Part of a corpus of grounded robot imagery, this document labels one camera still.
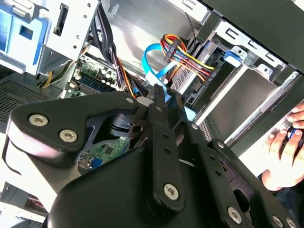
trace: cable connector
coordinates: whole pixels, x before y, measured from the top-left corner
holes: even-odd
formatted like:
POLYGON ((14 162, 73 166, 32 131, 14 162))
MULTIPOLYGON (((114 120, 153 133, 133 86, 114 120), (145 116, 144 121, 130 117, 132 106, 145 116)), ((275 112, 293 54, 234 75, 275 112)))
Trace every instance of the cable connector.
POLYGON ((167 63, 170 62, 170 58, 173 56, 174 51, 177 50, 177 46, 179 46, 180 44, 181 44, 181 42, 180 42, 179 39, 174 40, 173 44, 171 45, 171 47, 170 47, 170 49, 169 49, 169 51, 166 54, 166 57, 164 59, 167 63))

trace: human hand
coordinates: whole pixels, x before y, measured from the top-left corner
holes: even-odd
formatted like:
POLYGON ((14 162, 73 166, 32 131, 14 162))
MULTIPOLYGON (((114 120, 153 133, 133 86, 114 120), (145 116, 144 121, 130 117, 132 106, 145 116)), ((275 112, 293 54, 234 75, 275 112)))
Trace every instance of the human hand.
POLYGON ((293 114, 289 115, 287 120, 293 123, 294 128, 304 129, 304 103, 299 104, 291 111, 293 114))
MULTIPOLYGON (((299 115, 302 114, 297 114, 295 118, 298 120, 300 119, 299 115)), ((295 123, 303 124, 304 128, 303 120, 295 123)), ((299 153, 295 154, 302 137, 302 131, 296 130, 282 151, 282 144, 286 135, 287 130, 281 130, 277 136, 270 134, 265 142, 269 167, 262 174, 262 182, 271 191, 292 187, 304 179, 304 148, 301 148, 299 153)))

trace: finger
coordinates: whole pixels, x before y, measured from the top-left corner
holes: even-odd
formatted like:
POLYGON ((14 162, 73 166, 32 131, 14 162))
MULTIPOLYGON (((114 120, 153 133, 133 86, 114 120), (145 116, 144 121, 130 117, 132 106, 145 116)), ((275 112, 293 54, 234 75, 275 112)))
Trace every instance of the finger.
POLYGON ((304 147, 302 147, 294 159, 293 171, 296 173, 297 177, 302 177, 304 175, 304 147))
POLYGON ((274 141, 275 139, 275 135, 274 134, 270 134, 267 139, 265 140, 265 143, 264 143, 264 148, 266 150, 267 153, 269 153, 270 151, 270 146, 272 144, 272 142, 274 141))
POLYGON ((272 144, 270 145, 269 154, 273 161, 279 161, 280 160, 280 149, 283 144, 283 140, 287 135, 287 130, 283 129, 281 130, 273 140, 272 144))
POLYGON ((298 104, 293 110, 291 110, 293 113, 298 113, 301 111, 304 111, 304 103, 298 104))
POLYGON ((294 128, 304 129, 304 121, 296 121, 293 123, 294 128))
POLYGON ((281 155, 281 164, 286 168, 291 168, 294 161, 295 151, 299 146, 299 142, 302 137, 302 131, 296 130, 291 137, 291 139, 287 142, 282 155, 281 155))
POLYGON ((296 121, 304 120, 304 111, 289 115, 287 117, 287 120, 290 121, 290 122, 296 122, 296 121))

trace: motherboard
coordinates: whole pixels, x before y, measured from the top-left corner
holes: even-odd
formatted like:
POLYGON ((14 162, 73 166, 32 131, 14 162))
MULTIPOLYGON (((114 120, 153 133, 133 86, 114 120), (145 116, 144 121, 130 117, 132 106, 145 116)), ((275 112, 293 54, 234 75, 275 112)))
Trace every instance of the motherboard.
POLYGON ((65 98, 120 90, 116 72, 106 62, 87 55, 77 61, 67 87, 65 98))
POLYGON ((87 171, 93 170, 122 155, 129 147, 129 139, 121 137, 112 144, 94 147, 80 155, 78 166, 87 171))

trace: silver screw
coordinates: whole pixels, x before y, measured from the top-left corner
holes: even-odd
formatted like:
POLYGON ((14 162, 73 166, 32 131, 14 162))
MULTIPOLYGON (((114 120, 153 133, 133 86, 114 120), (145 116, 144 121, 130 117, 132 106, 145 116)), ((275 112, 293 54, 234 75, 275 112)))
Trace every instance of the silver screw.
POLYGON ((163 191, 165 192, 166 196, 168 196, 168 198, 171 200, 177 200, 179 198, 179 191, 172 184, 165 184, 165 186, 163 187, 163 191))
POLYGON ((48 124, 48 119, 44 115, 35 114, 31 115, 28 121, 35 126, 42 127, 48 124))
POLYGON ((128 98, 128 97, 126 98, 126 101, 129 103, 134 103, 134 100, 132 100, 131 98, 128 98))
POLYGON ((282 221, 281 221, 276 215, 273 215, 273 216, 272 216, 272 219, 275 221, 275 223, 276 223, 280 228, 283 228, 283 227, 284 227, 282 221))
POLYGON ((156 106, 155 108, 162 113, 162 109, 159 106, 156 106))
POLYGON ((296 228, 296 225, 295 223, 290 220, 290 218, 286 218, 286 222, 288 223, 288 225, 291 227, 291 228, 296 228))
POLYGON ((191 126, 195 129, 195 130, 198 130, 199 129, 199 127, 196 125, 196 124, 191 124, 191 126))
POLYGON ((224 145, 221 142, 218 142, 218 146, 222 149, 224 148, 224 145))
POLYGON ((73 143, 73 142, 75 142, 77 140, 77 134, 76 134, 76 132, 74 132, 72 130, 69 130, 69 129, 62 130, 59 133, 59 137, 63 141, 68 142, 68 143, 73 143))
POLYGON ((241 217, 241 215, 239 214, 239 212, 238 212, 235 208, 229 207, 229 208, 228 208, 228 214, 229 214, 230 218, 231 218, 234 222, 236 222, 236 223, 238 223, 238 224, 241 224, 241 223, 242 223, 242 217, 241 217))

